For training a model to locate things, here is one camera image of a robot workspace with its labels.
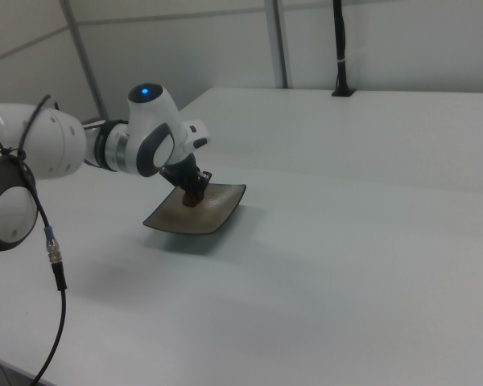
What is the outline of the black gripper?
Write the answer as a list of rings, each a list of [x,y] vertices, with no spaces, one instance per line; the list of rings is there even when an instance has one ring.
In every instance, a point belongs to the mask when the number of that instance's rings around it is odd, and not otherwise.
[[[182,199],[192,198],[193,201],[204,199],[205,189],[213,176],[197,166],[194,154],[181,162],[165,165],[159,173],[174,187],[180,187]]]

